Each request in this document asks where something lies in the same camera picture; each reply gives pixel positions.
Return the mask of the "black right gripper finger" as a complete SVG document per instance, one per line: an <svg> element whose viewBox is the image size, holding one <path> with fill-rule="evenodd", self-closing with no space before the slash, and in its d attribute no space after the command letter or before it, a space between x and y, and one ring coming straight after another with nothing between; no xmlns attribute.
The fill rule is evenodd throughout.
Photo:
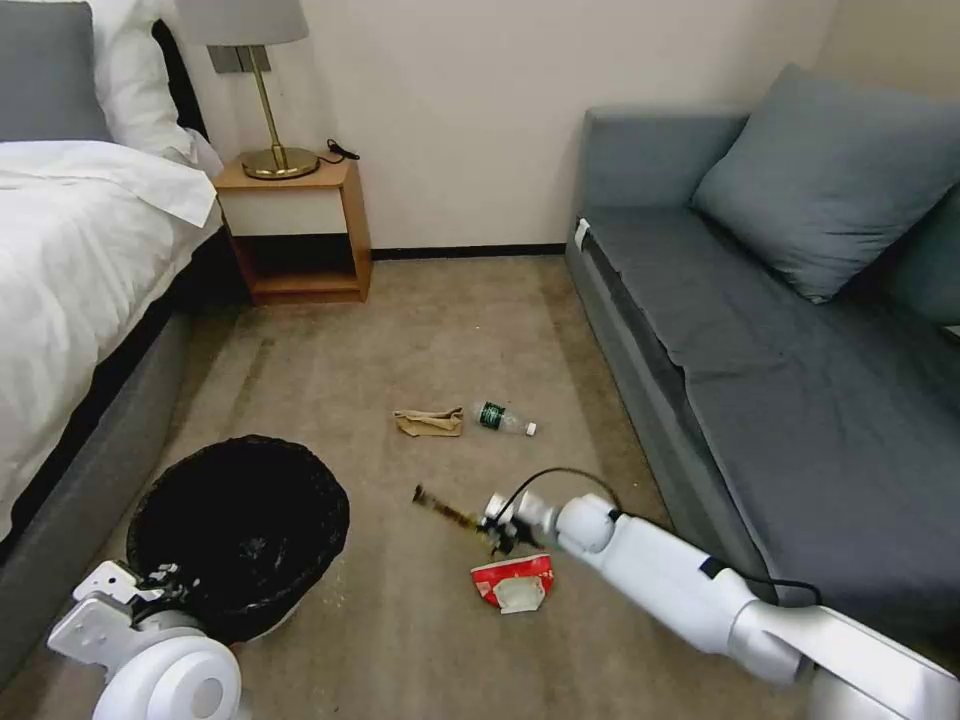
<svg viewBox="0 0 960 720"><path fill-rule="evenodd" d="M461 529L475 534L483 534L483 521L475 516L461 512L448 503L427 491L422 485L417 485L413 491L412 503L431 511Z"/></svg>

